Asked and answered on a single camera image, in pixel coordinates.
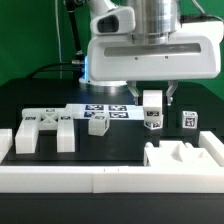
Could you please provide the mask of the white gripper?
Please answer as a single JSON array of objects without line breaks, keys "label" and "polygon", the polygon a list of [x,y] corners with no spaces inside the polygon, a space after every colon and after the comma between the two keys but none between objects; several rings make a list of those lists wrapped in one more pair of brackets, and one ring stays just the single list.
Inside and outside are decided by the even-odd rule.
[{"label": "white gripper", "polygon": [[88,73],[94,81],[128,81],[127,87],[139,104],[136,81],[170,80],[167,105],[181,79],[209,79],[221,71],[220,21],[185,23],[161,45],[135,45],[127,35],[98,36],[88,46]]}]

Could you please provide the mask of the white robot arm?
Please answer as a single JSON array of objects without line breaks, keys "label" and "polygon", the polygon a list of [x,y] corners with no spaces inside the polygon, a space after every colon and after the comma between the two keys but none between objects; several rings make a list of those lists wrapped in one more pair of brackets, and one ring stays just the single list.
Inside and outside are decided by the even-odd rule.
[{"label": "white robot arm", "polygon": [[87,59],[88,80],[94,84],[125,81],[138,97],[139,81],[168,82],[172,101],[178,81],[209,79],[221,70],[220,43],[224,19],[204,11],[180,13],[180,0],[64,0],[71,20],[88,5],[92,38],[83,53],[75,38],[77,57]]}]

